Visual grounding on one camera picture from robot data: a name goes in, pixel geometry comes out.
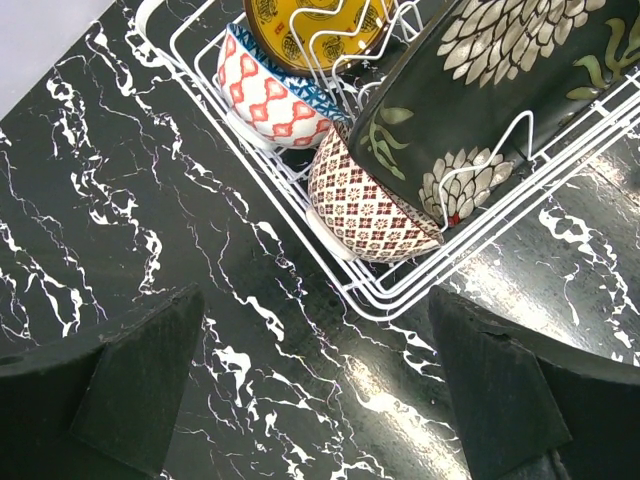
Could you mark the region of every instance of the white wire dish rack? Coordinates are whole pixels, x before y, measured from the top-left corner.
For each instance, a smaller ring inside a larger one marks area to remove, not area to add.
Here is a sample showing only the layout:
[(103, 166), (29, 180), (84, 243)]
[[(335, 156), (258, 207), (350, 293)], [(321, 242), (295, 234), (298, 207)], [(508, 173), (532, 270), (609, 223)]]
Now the white wire dish rack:
[[(615, 90), (609, 92), (604, 100), (596, 101), (589, 111), (574, 121), (561, 135), (552, 140), (539, 151), (531, 152), (528, 157), (537, 166), (533, 173), (512, 188), (500, 200), (465, 226), (460, 226), (456, 235), (442, 248), (418, 259), (400, 262), (395, 265), (382, 266), (367, 264), (360, 260), (345, 262), (330, 254), (320, 245), (307, 228), (305, 211), (310, 205), (306, 192), (306, 179), (309, 166), (302, 169), (292, 168), (286, 161), (284, 149), (266, 151), (256, 149), (235, 133), (224, 122), (229, 109), (221, 95), (217, 76), (207, 75), (203, 68), (203, 59), (209, 55), (217, 58), (218, 49), (224, 39), (224, 30), (208, 42), (193, 60), (188, 61), (177, 48), (177, 40), (211, 8), (216, 0), (207, 0), (189, 18), (186, 19), (171, 35), (168, 48), (154, 45), (147, 35), (147, 22), (151, 14), (164, 0), (145, 0), (136, 15), (136, 26), (139, 34), (150, 48), (165, 60), (167, 68), (174, 78), (200, 108), (212, 127), (246, 167), (256, 184), (264, 191), (278, 212), (300, 238), (318, 265), (324, 270), (335, 288), (349, 305), (362, 317), (373, 321), (392, 320), (420, 301), (434, 284), (441, 283), (469, 258), (480, 253), (496, 238), (511, 228), (522, 217), (540, 205), (558, 188), (584, 168), (589, 159), (600, 155), (618, 139), (626, 135), (640, 124), (640, 72), (627, 75), (625, 81)], [(335, 12), (342, 8), (346, 0), (340, 0)], [(396, 0), (393, 15), (385, 12), (390, 28), (377, 54), (340, 57), (338, 62), (352, 59), (376, 60), (382, 57), (392, 34), (399, 35), (407, 43), (412, 41), (423, 28), (422, 19), (417, 9), (421, 0), (398, 5)], [(371, 0), (364, 3), (363, 12)], [(308, 8), (299, 9), (296, 14), (304, 12), (321, 12)], [(243, 22), (245, 14), (235, 19)], [(343, 32), (344, 35), (355, 35), (362, 25), (362, 19), (354, 32)], [(318, 32), (315, 36), (327, 33)], [(306, 57), (307, 64), (312, 65)], [(380, 81), (363, 85), (360, 88), (346, 89), (353, 101), (348, 101), (345, 89), (335, 76), (328, 78), (322, 71), (311, 69), (320, 85), (334, 98), (339, 98), (343, 108), (352, 117), (362, 108), (366, 92), (375, 88)], [(533, 136), (534, 118), (531, 112), (522, 112), (505, 131), (494, 152), (499, 150), (511, 131), (520, 122), (527, 122), (530, 142)]]

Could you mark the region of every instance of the black marble countertop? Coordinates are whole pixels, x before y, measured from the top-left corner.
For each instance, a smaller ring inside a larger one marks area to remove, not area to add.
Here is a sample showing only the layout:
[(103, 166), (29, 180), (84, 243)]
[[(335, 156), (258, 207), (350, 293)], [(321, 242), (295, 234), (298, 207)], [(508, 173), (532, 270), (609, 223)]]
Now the black marble countertop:
[[(469, 478), (424, 302), (385, 323), (345, 306), (142, 44), (138, 3), (0, 123), (0, 356), (196, 281), (208, 311), (162, 478)], [(240, 11), (221, 0), (216, 28)], [(639, 149), (619, 141), (449, 286), (640, 364)]]

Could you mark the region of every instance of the orange and blue patterned bowl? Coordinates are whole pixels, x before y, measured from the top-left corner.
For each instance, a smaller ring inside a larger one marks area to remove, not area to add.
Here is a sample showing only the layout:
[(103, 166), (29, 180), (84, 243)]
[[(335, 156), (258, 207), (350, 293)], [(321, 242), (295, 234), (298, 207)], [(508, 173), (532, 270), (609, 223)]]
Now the orange and blue patterned bowl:
[(218, 57), (218, 83), (230, 107), (227, 121), (262, 149), (317, 146), (345, 114), (315, 83), (292, 77), (240, 25), (227, 25)]

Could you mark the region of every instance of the bowl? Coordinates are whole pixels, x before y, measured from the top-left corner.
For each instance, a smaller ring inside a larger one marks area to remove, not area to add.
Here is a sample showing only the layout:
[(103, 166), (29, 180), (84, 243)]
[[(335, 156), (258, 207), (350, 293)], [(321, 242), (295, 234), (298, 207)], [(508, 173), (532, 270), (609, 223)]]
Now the bowl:
[[(301, 12), (294, 19), (295, 31), (305, 54), (317, 69), (312, 59), (309, 45), (313, 35), (322, 31), (332, 32), (318, 35), (313, 42), (313, 51), (326, 74), (341, 55), (367, 54), (384, 38), (389, 28), (387, 18), (391, 18), (394, 8), (393, 0), (371, 0), (367, 8), (360, 31), (354, 36), (337, 35), (334, 32), (355, 32), (364, 12), (364, 1), (344, 1), (340, 11), (335, 14)], [(298, 43), (290, 29), (290, 18), (299, 8), (315, 8), (335, 12), (340, 0), (244, 0), (244, 9), (251, 30), (256, 39), (274, 61), (293, 75), (309, 76), (311, 72), (300, 51)], [(341, 64), (340, 73), (356, 62)]]
[(347, 150), (349, 126), (334, 123), (309, 175), (307, 222), (337, 257), (396, 263), (444, 244), (436, 222), (378, 184)]
[(230, 107), (226, 120), (249, 143), (272, 150), (318, 145), (346, 115), (315, 83), (287, 75), (240, 25), (227, 25), (218, 83)]

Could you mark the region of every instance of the blue rim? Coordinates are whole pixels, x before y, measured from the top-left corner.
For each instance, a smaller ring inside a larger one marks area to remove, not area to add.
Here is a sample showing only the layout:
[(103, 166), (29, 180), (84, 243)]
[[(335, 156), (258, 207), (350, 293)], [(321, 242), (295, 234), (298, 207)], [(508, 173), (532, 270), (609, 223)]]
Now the blue rim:
[(288, 75), (282, 68), (276, 65), (267, 54), (258, 46), (253, 35), (246, 28), (230, 23), (227, 31), (242, 45), (251, 56), (284, 85), (291, 93), (316, 110), (320, 115), (329, 120), (346, 122), (349, 118), (333, 103), (329, 96), (311, 80), (303, 77)]

